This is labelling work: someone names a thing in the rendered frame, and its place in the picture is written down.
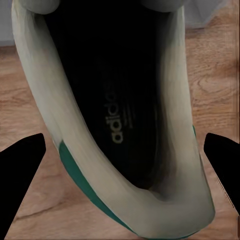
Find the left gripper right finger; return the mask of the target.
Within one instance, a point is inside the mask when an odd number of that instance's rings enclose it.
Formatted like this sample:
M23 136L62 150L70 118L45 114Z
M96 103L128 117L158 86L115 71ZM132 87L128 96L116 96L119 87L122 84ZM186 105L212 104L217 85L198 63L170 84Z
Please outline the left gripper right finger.
M240 215L240 144L207 133L204 152Z

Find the gym shoe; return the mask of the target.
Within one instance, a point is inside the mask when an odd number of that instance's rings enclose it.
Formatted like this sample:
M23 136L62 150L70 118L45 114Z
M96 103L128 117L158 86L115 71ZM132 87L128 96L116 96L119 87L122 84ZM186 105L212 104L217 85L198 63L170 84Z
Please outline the gym shoe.
M146 240L185 239L216 210L193 125L190 0L12 0L13 36L68 174Z

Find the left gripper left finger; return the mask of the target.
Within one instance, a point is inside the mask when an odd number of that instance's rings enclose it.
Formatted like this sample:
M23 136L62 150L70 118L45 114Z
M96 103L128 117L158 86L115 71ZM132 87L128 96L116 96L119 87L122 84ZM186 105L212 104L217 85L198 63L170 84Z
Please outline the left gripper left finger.
M0 240L4 240L46 153L43 133L0 152Z

